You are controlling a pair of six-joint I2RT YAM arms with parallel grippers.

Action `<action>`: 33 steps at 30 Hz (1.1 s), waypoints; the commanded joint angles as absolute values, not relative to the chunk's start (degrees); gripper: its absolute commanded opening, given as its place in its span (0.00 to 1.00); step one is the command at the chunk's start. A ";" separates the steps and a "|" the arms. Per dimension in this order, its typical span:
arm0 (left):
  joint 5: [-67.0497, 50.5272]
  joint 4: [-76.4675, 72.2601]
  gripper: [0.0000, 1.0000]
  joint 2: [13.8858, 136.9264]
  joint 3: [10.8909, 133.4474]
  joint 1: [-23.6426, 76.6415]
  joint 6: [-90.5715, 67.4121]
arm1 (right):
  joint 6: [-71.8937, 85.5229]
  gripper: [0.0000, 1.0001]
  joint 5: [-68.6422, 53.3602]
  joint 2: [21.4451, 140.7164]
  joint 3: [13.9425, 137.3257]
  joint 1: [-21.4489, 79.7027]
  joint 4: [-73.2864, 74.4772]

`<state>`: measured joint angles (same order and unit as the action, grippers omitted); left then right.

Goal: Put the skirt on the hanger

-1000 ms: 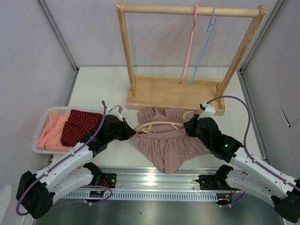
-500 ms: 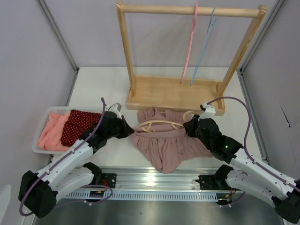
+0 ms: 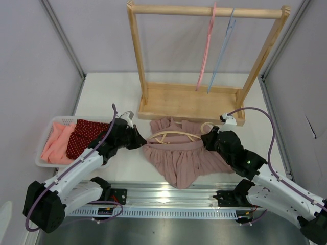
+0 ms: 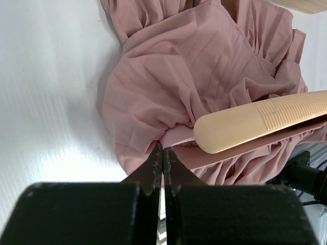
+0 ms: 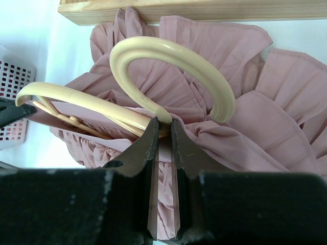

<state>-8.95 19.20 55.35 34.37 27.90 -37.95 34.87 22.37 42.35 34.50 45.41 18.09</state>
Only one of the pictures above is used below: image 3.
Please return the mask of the beige wooden hanger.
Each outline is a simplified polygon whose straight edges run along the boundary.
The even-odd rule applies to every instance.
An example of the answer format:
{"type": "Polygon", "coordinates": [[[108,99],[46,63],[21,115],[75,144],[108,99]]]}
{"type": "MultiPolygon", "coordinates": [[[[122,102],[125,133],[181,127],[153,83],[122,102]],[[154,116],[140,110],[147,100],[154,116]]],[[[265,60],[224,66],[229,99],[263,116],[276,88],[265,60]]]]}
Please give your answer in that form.
{"type": "Polygon", "coordinates": [[[212,122],[197,123],[187,120],[175,122],[171,118],[153,120],[150,122],[152,135],[147,141],[165,145],[198,142],[213,126],[212,122]]]}

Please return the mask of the dusty pink pleated skirt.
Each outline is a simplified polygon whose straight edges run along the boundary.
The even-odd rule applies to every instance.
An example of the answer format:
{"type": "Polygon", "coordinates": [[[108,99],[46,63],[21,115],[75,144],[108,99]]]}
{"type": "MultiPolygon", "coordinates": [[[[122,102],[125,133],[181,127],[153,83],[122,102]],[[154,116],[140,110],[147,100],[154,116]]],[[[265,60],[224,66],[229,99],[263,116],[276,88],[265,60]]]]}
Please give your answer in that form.
{"type": "Polygon", "coordinates": [[[177,189],[189,187],[199,176],[233,172],[217,152],[204,147],[202,140],[168,145],[147,141],[143,152],[165,180],[177,189]]]}

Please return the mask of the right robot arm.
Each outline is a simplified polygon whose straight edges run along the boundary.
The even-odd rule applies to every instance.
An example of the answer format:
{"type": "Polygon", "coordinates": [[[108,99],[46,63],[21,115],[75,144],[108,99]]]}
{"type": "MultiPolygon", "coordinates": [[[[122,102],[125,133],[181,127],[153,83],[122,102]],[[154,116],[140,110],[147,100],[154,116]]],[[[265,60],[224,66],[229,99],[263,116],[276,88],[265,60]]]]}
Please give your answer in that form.
{"type": "Polygon", "coordinates": [[[288,220],[315,244],[326,244],[326,199],[291,180],[277,177],[268,162],[245,149],[233,131],[219,127],[201,136],[208,151],[217,152],[242,180],[232,191],[217,191],[220,207],[258,206],[288,220]]]}

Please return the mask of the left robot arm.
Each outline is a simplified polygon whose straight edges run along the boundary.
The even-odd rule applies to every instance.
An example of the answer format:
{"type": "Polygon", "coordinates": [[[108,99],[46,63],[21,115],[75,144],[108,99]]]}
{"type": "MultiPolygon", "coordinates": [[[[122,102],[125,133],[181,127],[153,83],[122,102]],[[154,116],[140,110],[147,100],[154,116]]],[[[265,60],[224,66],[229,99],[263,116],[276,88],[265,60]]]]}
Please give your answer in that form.
{"type": "Polygon", "coordinates": [[[74,210],[93,202],[106,204],[111,198],[111,185],[104,179],[94,177],[82,187],[77,185],[90,172],[106,165],[119,149],[138,149],[146,143],[131,120],[115,118],[108,130],[101,132],[61,174],[29,185],[22,211],[25,228],[51,233],[74,210]]]}

